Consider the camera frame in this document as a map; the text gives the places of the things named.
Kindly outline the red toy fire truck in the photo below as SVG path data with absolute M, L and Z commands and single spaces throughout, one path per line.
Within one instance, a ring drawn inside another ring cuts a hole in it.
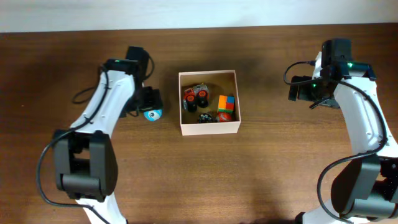
M 187 88 L 182 98 L 184 110 L 196 112 L 198 107 L 206 108 L 209 105 L 209 94 L 210 91 L 204 83 Z

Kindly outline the black round cap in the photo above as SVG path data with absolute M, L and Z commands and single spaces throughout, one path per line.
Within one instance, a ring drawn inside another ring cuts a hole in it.
M 198 123 L 213 123 L 214 119 L 213 119 L 212 115 L 210 115 L 208 113 L 202 113 L 199 115 L 197 122 Z

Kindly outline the multicolour puzzle cube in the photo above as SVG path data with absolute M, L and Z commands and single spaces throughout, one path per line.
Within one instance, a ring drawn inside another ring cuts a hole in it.
M 232 114 L 234 111 L 234 96 L 220 95 L 218 98 L 217 112 Z

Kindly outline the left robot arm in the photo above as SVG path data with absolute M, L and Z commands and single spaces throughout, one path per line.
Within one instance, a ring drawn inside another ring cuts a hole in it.
M 160 91 L 144 84 L 152 74 L 147 69 L 154 67 L 142 47 L 130 46 L 124 58 L 108 59 L 83 113 L 68 130 L 57 130 L 50 143 L 57 188 L 84 209 L 91 223 L 127 223 L 114 194 L 118 164 L 111 136 L 127 115 L 161 118 Z

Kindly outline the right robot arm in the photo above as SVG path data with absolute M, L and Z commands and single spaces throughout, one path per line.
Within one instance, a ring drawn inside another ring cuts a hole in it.
M 322 44 L 311 76 L 285 80 L 290 101 L 340 109 L 352 155 L 326 166 L 317 180 L 320 206 L 294 222 L 376 223 L 397 218 L 397 142 L 377 97 L 376 75 L 368 63 L 354 61 L 349 39 Z

